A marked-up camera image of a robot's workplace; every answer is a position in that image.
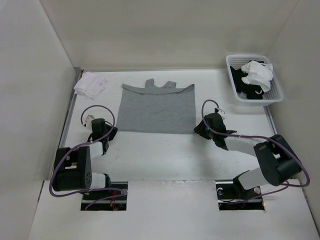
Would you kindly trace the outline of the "grey tank top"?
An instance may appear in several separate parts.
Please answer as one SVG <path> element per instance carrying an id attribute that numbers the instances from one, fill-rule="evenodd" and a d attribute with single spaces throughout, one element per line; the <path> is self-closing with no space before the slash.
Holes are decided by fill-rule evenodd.
<path id="1" fill-rule="evenodd" d="M 122 85 L 116 127 L 122 132 L 190 135 L 196 126 L 195 85 L 177 88 L 167 81 L 144 87 Z"/>

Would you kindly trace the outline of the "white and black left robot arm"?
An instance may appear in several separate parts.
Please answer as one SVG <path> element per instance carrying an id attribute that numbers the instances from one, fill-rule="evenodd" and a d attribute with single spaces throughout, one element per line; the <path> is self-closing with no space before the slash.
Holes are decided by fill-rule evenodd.
<path id="1" fill-rule="evenodd" d="M 103 118 L 88 116 L 84 124 L 91 130 L 86 145 L 71 150 L 58 148 L 54 169 L 57 171 L 52 181 L 56 192 L 93 190 L 100 199 L 112 195 L 112 183 L 108 174 L 92 171 L 92 160 L 107 153 L 109 142 L 114 139 L 118 128 Z"/>

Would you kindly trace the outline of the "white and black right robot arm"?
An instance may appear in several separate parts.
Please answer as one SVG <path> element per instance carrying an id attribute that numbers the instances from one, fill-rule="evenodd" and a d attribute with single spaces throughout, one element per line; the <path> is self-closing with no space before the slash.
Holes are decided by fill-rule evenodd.
<path id="1" fill-rule="evenodd" d="M 245 171 L 233 178 L 232 192 L 238 198 L 245 197 L 250 189 L 263 185 L 280 186 L 302 171 L 285 139 L 276 134 L 259 141 L 257 137 L 237 135 L 235 130 L 227 130 L 219 113 L 210 113 L 194 128 L 199 136 L 212 140 L 226 151 L 236 151 L 257 159 L 259 167 Z"/>

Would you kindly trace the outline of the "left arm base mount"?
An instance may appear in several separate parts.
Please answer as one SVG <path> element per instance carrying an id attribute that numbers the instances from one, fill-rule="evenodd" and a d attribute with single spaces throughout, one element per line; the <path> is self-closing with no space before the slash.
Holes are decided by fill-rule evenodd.
<path id="1" fill-rule="evenodd" d="M 120 196 L 117 190 L 86 192 L 82 194 L 81 211 L 125 211 L 127 195 Z"/>

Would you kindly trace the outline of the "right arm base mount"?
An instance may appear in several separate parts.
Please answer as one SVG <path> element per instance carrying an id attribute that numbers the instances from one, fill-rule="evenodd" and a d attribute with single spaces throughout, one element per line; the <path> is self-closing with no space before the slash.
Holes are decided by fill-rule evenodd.
<path id="1" fill-rule="evenodd" d="M 231 180 L 216 181 L 215 187 L 220 211 L 265 210 L 262 197 L 252 199 L 262 193 L 259 186 L 251 189 L 240 189 Z"/>

